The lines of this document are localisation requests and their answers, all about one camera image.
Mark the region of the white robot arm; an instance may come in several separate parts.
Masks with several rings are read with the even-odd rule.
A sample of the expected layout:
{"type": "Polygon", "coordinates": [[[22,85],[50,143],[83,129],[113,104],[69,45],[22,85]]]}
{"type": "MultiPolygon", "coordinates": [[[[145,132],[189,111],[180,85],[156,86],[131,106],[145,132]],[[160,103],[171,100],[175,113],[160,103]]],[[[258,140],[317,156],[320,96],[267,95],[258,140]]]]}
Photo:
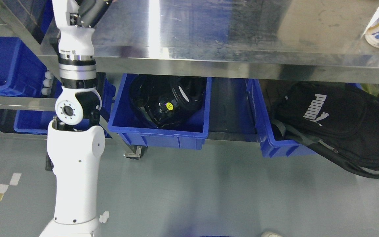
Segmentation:
{"type": "Polygon", "coordinates": [[[60,53],[59,70],[62,93],[47,134],[57,193],[54,217],[40,236],[99,237],[97,184],[105,136],[99,124],[103,102],[96,61],[90,55],[60,53]]]}

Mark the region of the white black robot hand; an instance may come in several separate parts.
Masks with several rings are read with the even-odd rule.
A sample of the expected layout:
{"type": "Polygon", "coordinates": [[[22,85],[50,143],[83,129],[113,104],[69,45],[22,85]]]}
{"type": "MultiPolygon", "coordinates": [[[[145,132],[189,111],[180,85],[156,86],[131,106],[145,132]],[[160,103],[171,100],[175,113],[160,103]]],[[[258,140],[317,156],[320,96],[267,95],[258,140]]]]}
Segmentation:
{"type": "Polygon", "coordinates": [[[113,0],[53,0],[55,23],[60,30],[60,58],[72,61],[91,60],[92,37],[113,0]]]}

